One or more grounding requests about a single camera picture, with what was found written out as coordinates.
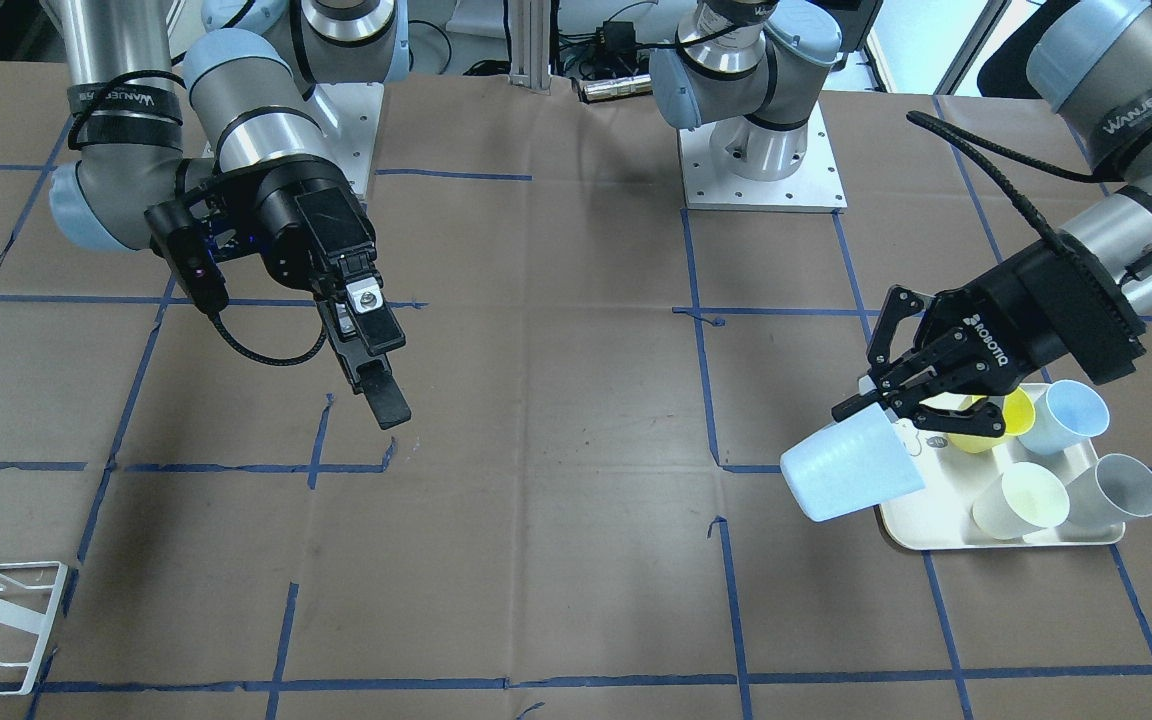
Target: light blue joint cover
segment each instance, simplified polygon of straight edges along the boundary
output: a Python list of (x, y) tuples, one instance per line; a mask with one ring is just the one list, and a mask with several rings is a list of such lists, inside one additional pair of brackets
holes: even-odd
[(691, 74), (687, 73), (676, 51), (653, 50), (647, 71), (652, 76), (652, 96), (664, 122), (677, 129), (699, 128), (700, 105), (691, 86)]
[(88, 205), (83, 188), (78, 184), (77, 164), (61, 165), (51, 173), (47, 202), (56, 227), (74, 245), (103, 252), (134, 252), (130, 247), (115, 241), (105, 225), (96, 218), (96, 213), (92, 213), (92, 206)]
[(411, 69), (411, 45), (408, 40), (407, 0), (394, 3), (394, 58), (389, 61), (389, 71), (380, 82), (399, 82), (407, 77)]
[[(238, 10), (243, 9), (244, 0), (204, 0), (202, 1), (202, 26), (207, 32), (218, 31), (229, 22)], [(288, 0), (256, 0), (251, 10), (247, 10), (235, 25), (248, 32), (265, 35), (286, 13)]]
[(821, 68), (833, 67), (842, 48), (838, 20), (806, 0), (781, 0), (764, 29), (790, 53)]
[(1047, 28), (1029, 55), (1025, 77), (1053, 113), (1147, 8), (1149, 0), (1082, 0)]
[(185, 53), (184, 65), (180, 69), (180, 74), (184, 76), (185, 90), (192, 92), (198, 78), (219, 68), (220, 65), (243, 58), (274, 60), (275, 63), (282, 65), (288, 73), (291, 73), (287, 61), (278, 55), (278, 50), (274, 50), (274, 46), (270, 45), (270, 41), (265, 40), (264, 37), (248, 32), (245, 29), (225, 28), (203, 36)]

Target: blue cup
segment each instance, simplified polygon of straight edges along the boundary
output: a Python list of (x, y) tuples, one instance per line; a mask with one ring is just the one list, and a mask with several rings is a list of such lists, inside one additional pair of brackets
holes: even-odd
[(1036, 455), (1055, 455), (1100, 435), (1111, 426), (1111, 409), (1100, 393), (1078, 381), (1055, 381), (1034, 401), (1034, 426), (1020, 445)]

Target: paper cup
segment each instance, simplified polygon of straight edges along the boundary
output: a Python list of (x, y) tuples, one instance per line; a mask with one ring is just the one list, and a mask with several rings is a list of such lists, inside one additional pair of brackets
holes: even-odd
[(1064, 488), (1075, 525), (1107, 528), (1152, 515), (1152, 470), (1130, 455), (1097, 460)]
[[(980, 400), (980, 395), (967, 397), (960, 410), (967, 410), (975, 401)], [(1029, 432), (1034, 426), (1034, 401), (1030, 400), (1029, 393), (1020, 387), (1011, 391), (1009, 395), (1002, 397), (1002, 423), (1005, 432), (1002, 437), (978, 437), (960, 435), (957, 433), (946, 433), (948, 441), (962, 452), (985, 452), (992, 450), (1014, 437), (1020, 437)]]
[(1037, 455), (1055, 455), (1109, 426), (1111, 409), (1094, 389), (1083, 382), (1055, 381), (1034, 401), (1034, 426), (1020, 437), (1020, 445)]
[(1069, 516), (1060, 478), (1033, 462), (1016, 462), (972, 502), (972, 520), (988, 537), (1011, 539), (1055, 528)]
[(794, 500), (818, 523), (923, 488), (923, 475), (879, 406), (786, 450), (781, 473)]

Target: metal mounting plate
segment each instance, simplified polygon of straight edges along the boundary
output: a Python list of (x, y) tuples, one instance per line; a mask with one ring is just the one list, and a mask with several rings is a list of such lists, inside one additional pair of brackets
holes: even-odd
[(820, 105), (808, 120), (810, 143), (799, 169), (782, 181), (760, 182), (723, 169), (708, 151), (717, 123), (679, 131), (687, 207), (691, 210), (759, 210), (771, 213), (832, 213), (846, 209), (847, 195), (833, 159)]

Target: gray cup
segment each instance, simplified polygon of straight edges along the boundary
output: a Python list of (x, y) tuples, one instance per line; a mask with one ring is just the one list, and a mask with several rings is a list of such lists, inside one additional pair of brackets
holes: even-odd
[(1152, 515), (1152, 470), (1130, 455), (1097, 460), (1064, 488), (1075, 525), (1107, 528)]

